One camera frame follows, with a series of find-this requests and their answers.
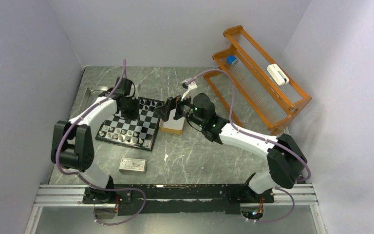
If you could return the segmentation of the silver metal tin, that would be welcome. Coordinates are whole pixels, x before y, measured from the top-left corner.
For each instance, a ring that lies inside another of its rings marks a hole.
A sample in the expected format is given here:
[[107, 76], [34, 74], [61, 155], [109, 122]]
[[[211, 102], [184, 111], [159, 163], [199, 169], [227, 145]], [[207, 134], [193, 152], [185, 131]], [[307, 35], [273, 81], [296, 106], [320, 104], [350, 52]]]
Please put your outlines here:
[[107, 91], [108, 89], [109, 87], [107, 86], [88, 86], [85, 90], [78, 113], [81, 114], [84, 112], [95, 102], [102, 92]]

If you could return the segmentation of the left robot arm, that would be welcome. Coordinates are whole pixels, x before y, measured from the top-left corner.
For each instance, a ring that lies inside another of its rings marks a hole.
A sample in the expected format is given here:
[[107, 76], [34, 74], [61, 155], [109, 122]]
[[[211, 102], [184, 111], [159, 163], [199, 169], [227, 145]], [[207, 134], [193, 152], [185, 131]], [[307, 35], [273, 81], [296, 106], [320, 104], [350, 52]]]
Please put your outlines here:
[[119, 112], [124, 120], [139, 119], [139, 98], [135, 84], [126, 75], [114, 87], [99, 95], [84, 112], [54, 125], [51, 161], [63, 175], [75, 175], [104, 203], [115, 197], [113, 179], [94, 163], [93, 140], [108, 117]]

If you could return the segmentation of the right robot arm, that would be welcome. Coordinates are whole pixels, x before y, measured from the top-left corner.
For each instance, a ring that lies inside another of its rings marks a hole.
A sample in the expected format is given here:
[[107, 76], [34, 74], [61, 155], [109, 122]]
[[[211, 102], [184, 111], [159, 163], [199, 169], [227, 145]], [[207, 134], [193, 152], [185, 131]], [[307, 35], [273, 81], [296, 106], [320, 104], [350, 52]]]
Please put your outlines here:
[[169, 97], [154, 111], [164, 122], [183, 117], [198, 125], [207, 140], [238, 147], [266, 161], [266, 169], [252, 175], [243, 189], [247, 201], [254, 202], [263, 192], [277, 186], [292, 189], [302, 180], [302, 171], [308, 169], [306, 157], [289, 134], [269, 136], [240, 128], [217, 115], [214, 104], [204, 93], [186, 99]]

